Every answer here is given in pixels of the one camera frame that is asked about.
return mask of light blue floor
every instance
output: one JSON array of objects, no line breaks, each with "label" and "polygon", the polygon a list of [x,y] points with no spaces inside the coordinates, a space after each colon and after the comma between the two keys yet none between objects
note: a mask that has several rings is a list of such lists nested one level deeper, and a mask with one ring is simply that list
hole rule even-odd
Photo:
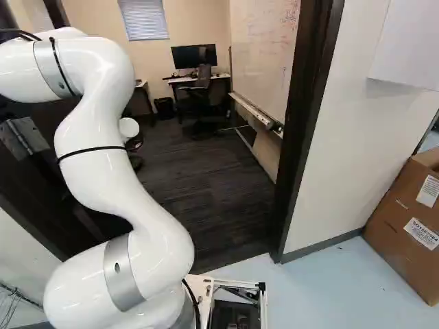
[{"label": "light blue floor", "polygon": [[270,329],[439,328],[439,305],[426,305],[361,237],[285,265],[265,254],[207,275],[265,281]]},{"label": "light blue floor", "polygon": [[427,151],[436,146],[439,146],[439,132],[432,130],[428,133],[424,143],[420,146],[418,153]]}]

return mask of floor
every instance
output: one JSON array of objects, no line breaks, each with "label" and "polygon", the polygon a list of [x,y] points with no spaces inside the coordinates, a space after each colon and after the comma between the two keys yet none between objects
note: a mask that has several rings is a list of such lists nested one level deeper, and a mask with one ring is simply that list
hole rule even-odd
[{"label": "floor", "polygon": [[264,254],[207,274],[265,281],[271,329],[413,329],[439,323],[439,305],[426,305],[361,237],[284,265]]},{"label": "floor", "polygon": [[176,119],[143,129],[138,177],[192,236],[194,273],[268,250],[274,185],[234,130],[194,141]]},{"label": "floor", "polygon": [[428,151],[436,146],[439,146],[439,132],[431,130],[424,143],[420,146],[418,153]]}]

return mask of cardboard box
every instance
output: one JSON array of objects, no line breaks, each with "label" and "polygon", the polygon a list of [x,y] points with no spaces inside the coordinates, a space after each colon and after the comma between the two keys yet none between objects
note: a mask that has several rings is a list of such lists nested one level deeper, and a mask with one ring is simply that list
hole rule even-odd
[{"label": "cardboard box", "polygon": [[365,240],[433,306],[439,302],[439,147],[412,156],[369,218]]}]

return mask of whiteboard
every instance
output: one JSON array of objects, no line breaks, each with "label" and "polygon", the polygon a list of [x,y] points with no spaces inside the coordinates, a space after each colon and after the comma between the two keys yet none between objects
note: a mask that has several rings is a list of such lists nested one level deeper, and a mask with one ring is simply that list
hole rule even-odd
[{"label": "whiteboard", "polygon": [[438,0],[392,0],[368,77],[439,91],[438,14]]},{"label": "whiteboard", "polygon": [[233,91],[284,123],[300,0],[230,0]]}]

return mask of barcode label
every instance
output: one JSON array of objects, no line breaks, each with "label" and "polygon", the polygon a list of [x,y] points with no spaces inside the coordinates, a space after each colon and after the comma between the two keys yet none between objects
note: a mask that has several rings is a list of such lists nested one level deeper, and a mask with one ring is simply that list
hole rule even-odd
[{"label": "barcode label", "polygon": [[429,250],[433,250],[439,245],[439,235],[429,230],[416,218],[410,219],[404,226],[404,230]]},{"label": "barcode label", "polygon": [[425,178],[423,187],[420,188],[416,201],[433,208],[439,195],[439,180],[431,175]]}]

